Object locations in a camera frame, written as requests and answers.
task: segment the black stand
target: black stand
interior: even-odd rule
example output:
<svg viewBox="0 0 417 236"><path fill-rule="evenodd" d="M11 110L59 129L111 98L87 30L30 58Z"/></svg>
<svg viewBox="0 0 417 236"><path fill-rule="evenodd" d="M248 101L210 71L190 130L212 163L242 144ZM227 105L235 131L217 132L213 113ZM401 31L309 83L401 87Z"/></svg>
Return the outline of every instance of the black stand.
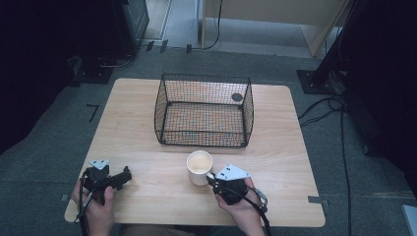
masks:
<svg viewBox="0 0 417 236"><path fill-rule="evenodd" d="M300 80L304 93L335 94L333 84L330 80L326 80L320 84L315 84L313 81L314 74L315 71L297 70L298 79Z"/></svg>
<svg viewBox="0 0 417 236"><path fill-rule="evenodd" d="M73 79L73 83L107 85L112 73L112 67L102 67L97 59L85 58Z"/></svg>

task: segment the paper cup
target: paper cup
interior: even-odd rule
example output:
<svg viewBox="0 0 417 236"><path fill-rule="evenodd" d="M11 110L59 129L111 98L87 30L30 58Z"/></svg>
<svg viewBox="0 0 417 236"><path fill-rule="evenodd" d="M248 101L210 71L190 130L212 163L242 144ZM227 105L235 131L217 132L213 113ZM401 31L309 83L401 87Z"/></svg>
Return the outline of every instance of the paper cup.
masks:
<svg viewBox="0 0 417 236"><path fill-rule="evenodd" d="M212 170L211 155L203 150L196 150L187 158L188 176L195 185L208 183L206 176Z"/></svg>

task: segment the hand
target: hand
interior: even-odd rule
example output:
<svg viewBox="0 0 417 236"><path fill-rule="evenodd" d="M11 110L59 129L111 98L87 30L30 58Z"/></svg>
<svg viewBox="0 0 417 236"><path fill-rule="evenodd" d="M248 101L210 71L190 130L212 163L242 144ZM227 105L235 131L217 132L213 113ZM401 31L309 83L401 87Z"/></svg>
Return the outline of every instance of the hand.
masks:
<svg viewBox="0 0 417 236"><path fill-rule="evenodd" d="M246 178L245 183L248 187L255 189L251 178ZM236 225L247 236L265 236L261 225L261 216L252 205L242 200L235 205L229 206L220 195L215 195L215 198L217 199L218 206L230 213ZM248 192L246 198L254 204L258 205L260 203L259 197L252 190Z"/></svg>
<svg viewBox="0 0 417 236"><path fill-rule="evenodd" d="M77 205L80 203L80 185L81 181L78 180L71 196L71 199L76 202ZM83 202L87 197L86 194L83 194ZM89 202L86 209L86 218L90 236L110 235L114 223L113 197L114 190L109 186L104 192L104 205L96 200L91 200L91 202Z"/></svg>

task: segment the black wire basket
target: black wire basket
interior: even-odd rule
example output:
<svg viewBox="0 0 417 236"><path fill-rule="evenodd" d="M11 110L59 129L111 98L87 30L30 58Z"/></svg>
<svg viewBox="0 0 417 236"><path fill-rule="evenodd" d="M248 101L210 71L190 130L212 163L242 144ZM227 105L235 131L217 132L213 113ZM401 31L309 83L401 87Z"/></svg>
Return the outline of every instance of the black wire basket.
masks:
<svg viewBox="0 0 417 236"><path fill-rule="evenodd" d="M154 112L161 144L245 147L253 124L250 78L162 75Z"/></svg>

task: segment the gray carpet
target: gray carpet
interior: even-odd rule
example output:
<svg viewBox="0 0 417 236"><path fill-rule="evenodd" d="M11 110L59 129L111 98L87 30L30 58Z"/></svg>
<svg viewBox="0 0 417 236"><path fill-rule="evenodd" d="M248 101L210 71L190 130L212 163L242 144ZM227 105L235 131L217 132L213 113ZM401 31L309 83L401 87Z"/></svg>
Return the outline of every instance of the gray carpet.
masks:
<svg viewBox="0 0 417 236"><path fill-rule="evenodd" d="M116 68L108 85L67 87L37 122L29 136L5 151L0 171L0 235L81 235L66 222L66 201L81 171L114 81L156 79L162 73L246 76L254 84L288 86L300 115L325 95L304 94L296 70L315 70L318 59L158 48ZM87 104L99 105L97 113ZM329 111L326 104L308 117ZM273 228L273 235L348 235L348 200L341 151L340 113L302 129L326 214L322 228ZM403 174L383 157L363 154L351 117L344 116L346 162L352 193L352 235L408 235L401 205L417 207ZM234 227L212 235L242 235Z"/></svg>

